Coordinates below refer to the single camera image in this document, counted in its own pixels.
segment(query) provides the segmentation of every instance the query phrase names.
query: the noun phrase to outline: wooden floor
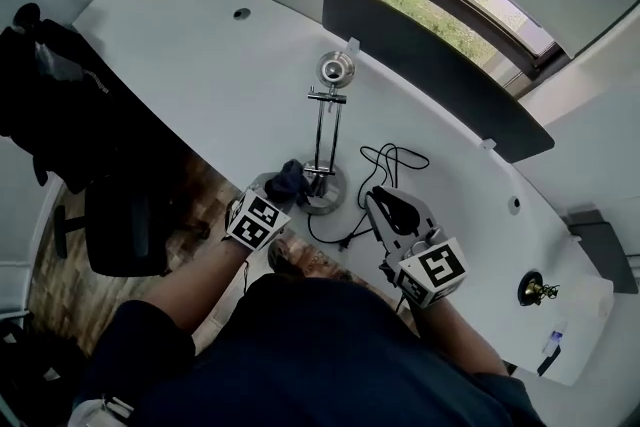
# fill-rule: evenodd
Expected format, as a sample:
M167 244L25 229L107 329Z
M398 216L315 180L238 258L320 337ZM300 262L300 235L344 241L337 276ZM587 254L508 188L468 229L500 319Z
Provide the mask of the wooden floor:
M224 234L226 205L239 193L193 152L187 155L184 170L184 177L179 184L180 193L187 205L183 220L207 222L211 226L211 236L208 240L201 241L189 232L176 231L167 243L169 267L172 270L199 254L215 250ZM73 195L63 188L57 198L56 205L59 204L65 205L67 218L81 216L84 213L84 193ZM284 238L291 248L291 261L305 275L361 283L395 307L395 301L353 276L290 230L284 234ZM87 259L84 230L69 233L67 244L69 256L62 260L55 252L50 217L31 279L28 308L34 314L34 327L37 330L75 338L82 351L89 355L118 306L126 300L140 298L162 278L113 278L96 274L91 270ZM250 282L261 274L270 272L264 252L252 255L249 262ZM228 320L235 303L242 295L243 286L241 271L210 317L196 332L196 345L199 349L210 343ZM403 308L401 317L411 325L408 310Z

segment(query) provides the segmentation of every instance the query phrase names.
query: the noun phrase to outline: white desk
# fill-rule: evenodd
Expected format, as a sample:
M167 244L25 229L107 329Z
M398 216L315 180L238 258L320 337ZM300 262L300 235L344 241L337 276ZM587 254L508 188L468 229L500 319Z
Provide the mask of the white desk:
M251 16L233 19L238 8ZM227 179L244 188L290 158L312 156L317 104L306 97L322 54L346 43L321 25L270 0L94 0L75 23L120 79L179 137ZM366 54L357 56L337 162L348 176L345 205L314 218L324 238L348 233L360 218L355 194L371 170L361 145L394 142L427 155L425 171L401 171L400 187L425 199L471 266L451 301L500 355L532 371L557 318L552 301L523 308L522 276L538 269L562 283L597 272L555 212L511 166L404 79ZM331 119L325 120L327 132ZM329 133L325 140L330 141ZM517 216L507 204L517 196ZM310 239L306 216L294 229ZM383 249L372 235L329 256L399 297L377 269ZM586 364L604 322L569 321L563 352L546 377L571 384Z

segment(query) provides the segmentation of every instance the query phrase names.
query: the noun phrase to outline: window frame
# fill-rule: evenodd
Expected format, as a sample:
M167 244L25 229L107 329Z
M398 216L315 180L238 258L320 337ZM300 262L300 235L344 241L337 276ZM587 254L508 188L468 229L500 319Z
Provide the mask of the window frame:
M503 26L470 0L428 1L447 11L494 46L532 81L532 85L539 83L537 79L541 78L541 75L547 75L544 73L546 70L557 71L558 63L566 63L569 60L555 41L541 54L534 54L508 27Z

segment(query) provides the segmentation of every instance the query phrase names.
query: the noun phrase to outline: window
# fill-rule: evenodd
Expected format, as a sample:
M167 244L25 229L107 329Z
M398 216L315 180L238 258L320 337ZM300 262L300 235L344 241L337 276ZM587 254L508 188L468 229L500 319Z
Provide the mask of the window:
M456 48L500 85L526 88L564 52L509 0L383 0Z

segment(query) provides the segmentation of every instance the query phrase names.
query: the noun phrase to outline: person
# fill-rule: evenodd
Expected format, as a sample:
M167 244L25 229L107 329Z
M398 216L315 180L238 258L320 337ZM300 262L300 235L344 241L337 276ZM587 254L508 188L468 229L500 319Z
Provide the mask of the person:
M133 408L120 419L135 426L543 425L524 385L446 299L412 307L418 337L364 287L304 278L279 240L269 248L276 272L249 287L194 357L191 334L248 256L225 240L124 303L74 416L114 397Z

